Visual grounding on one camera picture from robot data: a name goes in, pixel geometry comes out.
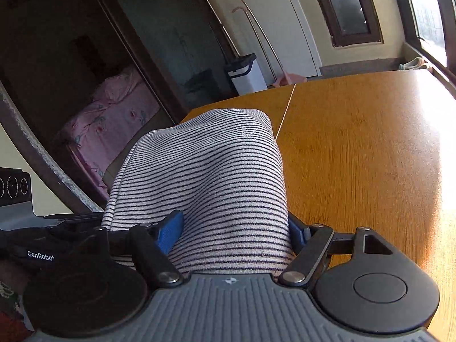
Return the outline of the pink floral bed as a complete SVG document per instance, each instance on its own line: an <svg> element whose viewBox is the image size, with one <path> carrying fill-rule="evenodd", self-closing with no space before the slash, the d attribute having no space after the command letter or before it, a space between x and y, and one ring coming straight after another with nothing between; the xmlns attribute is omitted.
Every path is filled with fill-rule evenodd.
<svg viewBox="0 0 456 342"><path fill-rule="evenodd" d="M102 198L108 198L103 182L108 167L159 109L141 75L129 66L103 81L92 102L59 132L71 159Z"/></svg>

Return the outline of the dark grey bin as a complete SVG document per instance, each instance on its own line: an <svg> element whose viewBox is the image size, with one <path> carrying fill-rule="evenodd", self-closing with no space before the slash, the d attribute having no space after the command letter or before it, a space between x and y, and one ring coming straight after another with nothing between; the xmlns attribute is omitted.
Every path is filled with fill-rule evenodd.
<svg viewBox="0 0 456 342"><path fill-rule="evenodd" d="M223 93L213 76L211 69L192 76L184 83L186 102L192 107L201 107L208 103L221 100Z"/></svg>

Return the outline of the white bin black lid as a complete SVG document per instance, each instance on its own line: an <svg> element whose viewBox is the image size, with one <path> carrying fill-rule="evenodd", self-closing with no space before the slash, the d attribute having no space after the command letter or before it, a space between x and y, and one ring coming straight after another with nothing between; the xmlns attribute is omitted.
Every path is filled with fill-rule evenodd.
<svg viewBox="0 0 456 342"><path fill-rule="evenodd" d="M255 53L239 56L224 70L240 96L267 90Z"/></svg>

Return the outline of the dark framed frosted window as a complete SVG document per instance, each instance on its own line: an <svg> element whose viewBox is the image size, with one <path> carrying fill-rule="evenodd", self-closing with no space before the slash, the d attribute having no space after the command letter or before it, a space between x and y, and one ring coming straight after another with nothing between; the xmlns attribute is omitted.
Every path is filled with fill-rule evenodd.
<svg viewBox="0 0 456 342"><path fill-rule="evenodd" d="M373 0L318 0L334 47L381 42Z"/></svg>

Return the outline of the grey striped sweater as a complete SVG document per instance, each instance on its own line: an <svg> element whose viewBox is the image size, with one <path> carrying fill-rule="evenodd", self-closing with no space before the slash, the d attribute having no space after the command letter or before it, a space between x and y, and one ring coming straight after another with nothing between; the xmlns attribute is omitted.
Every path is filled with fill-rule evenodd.
<svg viewBox="0 0 456 342"><path fill-rule="evenodd" d="M260 110L216 109L151 131L129 151L102 225L110 231L181 211L168 257L183 274L280 274L293 260L282 158Z"/></svg>

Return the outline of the green slippers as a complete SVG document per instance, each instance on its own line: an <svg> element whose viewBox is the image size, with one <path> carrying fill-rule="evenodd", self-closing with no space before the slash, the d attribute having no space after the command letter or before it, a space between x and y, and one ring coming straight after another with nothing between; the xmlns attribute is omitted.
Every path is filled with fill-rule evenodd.
<svg viewBox="0 0 456 342"><path fill-rule="evenodd" d="M399 70L427 70L432 71L432 66L421 56L415 57L407 63L401 63Z"/></svg>

